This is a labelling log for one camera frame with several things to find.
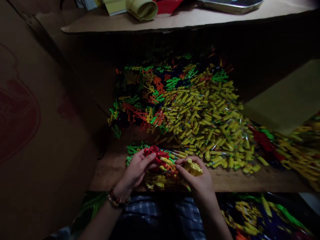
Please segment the bracelet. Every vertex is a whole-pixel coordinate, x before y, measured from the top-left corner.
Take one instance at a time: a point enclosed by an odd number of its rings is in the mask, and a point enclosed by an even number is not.
[[[114,186],[111,188],[111,190],[107,195],[107,199],[109,200],[109,202],[111,202],[114,207],[118,207],[118,208],[127,206],[131,198],[129,197],[125,200],[118,198],[113,194],[113,189],[114,189]]]

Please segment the wooden table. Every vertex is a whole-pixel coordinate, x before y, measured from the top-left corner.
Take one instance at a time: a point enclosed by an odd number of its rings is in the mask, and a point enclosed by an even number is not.
[[[126,169],[127,145],[152,138],[154,136],[137,128],[127,130],[121,139],[111,138],[103,159],[98,160],[89,191],[106,191],[114,186]],[[296,172],[279,171],[271,166],[262,166],[250,177],[241,170],[227,171],[220,167],[210,172],[217,192],[312,192]]]

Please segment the person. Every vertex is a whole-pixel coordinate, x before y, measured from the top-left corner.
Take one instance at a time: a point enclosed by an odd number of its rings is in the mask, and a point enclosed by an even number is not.
[[[156,157],[155,153],[145,157],[143,152],[144,149],[133,156],[123,177],[113,188],[115,197],[128,199],[134,188],[142,182],[145,173],[156,166],[152,163]],[[195,177],[187,172],[182,166],[186,159],[179,159],[175,163],[177,171],[191,187],[194,202],[191,197],[183,200],[162,198],[160,201],[153,201],[154,199],[150,196],[137,195],[123,210],[123,208],[114,207],[111,201],[106,201],[84,229],[79,240],[127,239],[129,237],[134,239],[165,238],[166,240],[177,238],[232,239],[221,214],[208,169],[198,157],[189,158],[203,169],[202,175]],[[177,208],[181,209],[177,212],[180,215],[178,218],[175,218],[177,214],[174,213],[174,208],[170,207],[171,203],[176,200]]]

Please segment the checkered fabric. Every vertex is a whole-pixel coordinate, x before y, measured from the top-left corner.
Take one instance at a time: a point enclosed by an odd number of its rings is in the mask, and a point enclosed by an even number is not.
[[[115,234],[125,237],[124,225],[125,232],[134,239],[136,235],[162,240],[206,239],[199,209],[192,197],[173,194],[133,196],[116,224],[112,237],[115,237]]]

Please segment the hand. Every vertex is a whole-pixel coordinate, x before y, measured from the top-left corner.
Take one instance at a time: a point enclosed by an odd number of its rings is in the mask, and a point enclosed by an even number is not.
[[[212,200],[216,199],[211,174],[200,158],[195,156],[190,156],[188,158],[192,159],[193,162],[196,162],[200,166],[200,168],[203,170],[202,175],[197,177],[192,176],[180,165],[185,163],[187,159],[177,160],[176,169],[190,184],[193,196],[197,198],[201,204],[208,207],[211,205]]]
[[[113,193],[116,197],[127,199],[133,188],[137,187],[141,183],[145,173],[149,169],[157,166],[151,163],[155,159],[156,154],[152,153],[145,157],[143,155],[143,151],[144,149],[133,155],[123,177],[114,187]]]

